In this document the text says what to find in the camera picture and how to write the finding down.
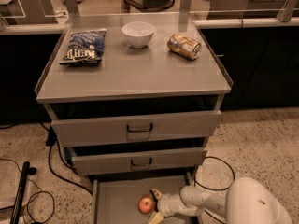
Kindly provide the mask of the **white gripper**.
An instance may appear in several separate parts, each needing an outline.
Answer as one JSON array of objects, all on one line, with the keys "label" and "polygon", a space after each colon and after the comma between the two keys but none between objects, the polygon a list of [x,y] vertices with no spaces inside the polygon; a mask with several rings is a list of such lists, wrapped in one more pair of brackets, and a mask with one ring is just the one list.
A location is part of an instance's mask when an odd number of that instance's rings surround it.
[{"label": "white gripper", "polygon": [[162,194],[157,189],[151,189],[150,192],[158,200],[157,208],[159,212],[153,212],[146,224],[160,224],[164,220],[164,217],[184,214],[185,204],[178,193]]}]

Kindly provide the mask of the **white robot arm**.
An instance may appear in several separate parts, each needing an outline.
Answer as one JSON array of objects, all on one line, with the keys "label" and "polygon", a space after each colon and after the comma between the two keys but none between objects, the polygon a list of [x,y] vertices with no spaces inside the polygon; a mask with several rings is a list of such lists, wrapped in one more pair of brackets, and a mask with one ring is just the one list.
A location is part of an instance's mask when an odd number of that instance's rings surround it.
[{"label": "white robot arm", "polygon": [[152,190],[156,207],[147,224],[160,224],[166,217],[180,214],[199,217],[206,210],[225,219],[225,224],[292,224],[285,207],[260,182],[240,177],[229,186],[226,196],[184,186],[179,193]]}]

